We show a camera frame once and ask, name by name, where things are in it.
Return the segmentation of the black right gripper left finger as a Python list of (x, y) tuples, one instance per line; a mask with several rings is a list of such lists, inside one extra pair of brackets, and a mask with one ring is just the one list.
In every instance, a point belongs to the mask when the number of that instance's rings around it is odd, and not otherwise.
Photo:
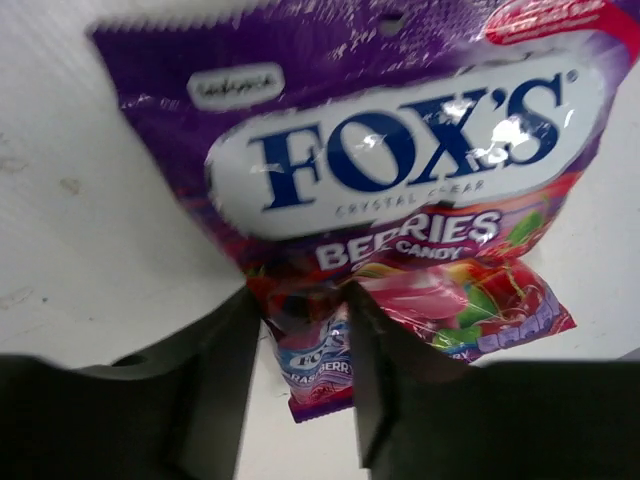
[(261, 314), (241, 289), (109, 365), (1, 358), (5, 479), (230, 479)]

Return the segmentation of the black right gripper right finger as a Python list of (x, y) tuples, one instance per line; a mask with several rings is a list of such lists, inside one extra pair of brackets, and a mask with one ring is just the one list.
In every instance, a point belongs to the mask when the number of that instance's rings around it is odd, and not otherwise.
[(345, 288), (361, 464), (375, 479), (635, 479), (634, 361), (474, 367)]

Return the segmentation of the purple Fox's berries candy bag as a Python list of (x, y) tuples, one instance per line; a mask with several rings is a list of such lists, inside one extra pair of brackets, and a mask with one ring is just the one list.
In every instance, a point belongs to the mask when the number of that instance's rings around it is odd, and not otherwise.
[(639, 58), (635, 1), (270, 1), (90, 32), (264, 312), (289, 408), (352, 403), (348, 308), (466, 363), (572, 329), (523, 263)]

